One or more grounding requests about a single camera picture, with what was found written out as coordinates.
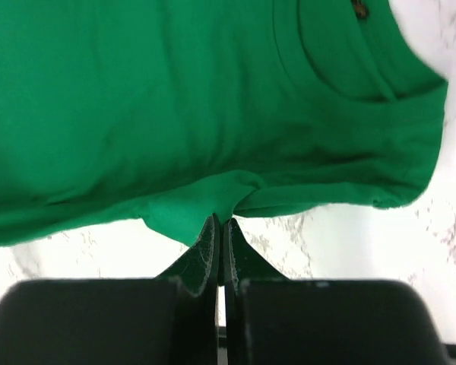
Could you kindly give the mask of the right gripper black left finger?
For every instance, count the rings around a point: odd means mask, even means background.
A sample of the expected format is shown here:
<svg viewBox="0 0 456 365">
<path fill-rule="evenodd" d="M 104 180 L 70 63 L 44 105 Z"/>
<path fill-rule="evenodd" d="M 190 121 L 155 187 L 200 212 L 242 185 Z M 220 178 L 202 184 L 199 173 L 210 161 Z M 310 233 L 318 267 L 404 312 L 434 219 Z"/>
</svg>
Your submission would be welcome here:
<svg viewBox="0 0 456 365">
<path fill-rule="evenodd" d="M 220 222 L 213 214 L 204 222 L 195 244 L 156 276 L 156 279 L 175 279 L 193 297 L 198 297 L 208 287 L 217 288 L 219 261 Z"/>
</svg>

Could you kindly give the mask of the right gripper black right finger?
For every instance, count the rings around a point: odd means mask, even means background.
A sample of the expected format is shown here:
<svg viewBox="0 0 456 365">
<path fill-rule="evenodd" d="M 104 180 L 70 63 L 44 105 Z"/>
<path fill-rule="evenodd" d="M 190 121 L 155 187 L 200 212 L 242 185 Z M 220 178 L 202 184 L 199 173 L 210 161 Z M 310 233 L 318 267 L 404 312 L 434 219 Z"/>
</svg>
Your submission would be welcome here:
<svg viewBox="0 0 456 365">
<path fill-rule="evenodd" d="M 288 280 L 247 242 L 235 218 L 223 225 L 223 277 L 235 293 L 244 280 Z"/>
</svg>

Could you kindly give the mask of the green t shirt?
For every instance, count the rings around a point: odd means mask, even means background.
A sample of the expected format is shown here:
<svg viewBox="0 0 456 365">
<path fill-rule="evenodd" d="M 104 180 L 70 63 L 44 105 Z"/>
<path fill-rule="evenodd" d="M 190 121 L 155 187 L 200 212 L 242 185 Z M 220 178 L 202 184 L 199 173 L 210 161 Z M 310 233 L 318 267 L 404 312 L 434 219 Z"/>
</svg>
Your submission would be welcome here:
<svg viewBox="0 0 456 365">
<path fill-rule="evenodd" d="M 447 88 L 386 1 L 0 1 L 0 246 L 408 205 Z"/>
</svg>

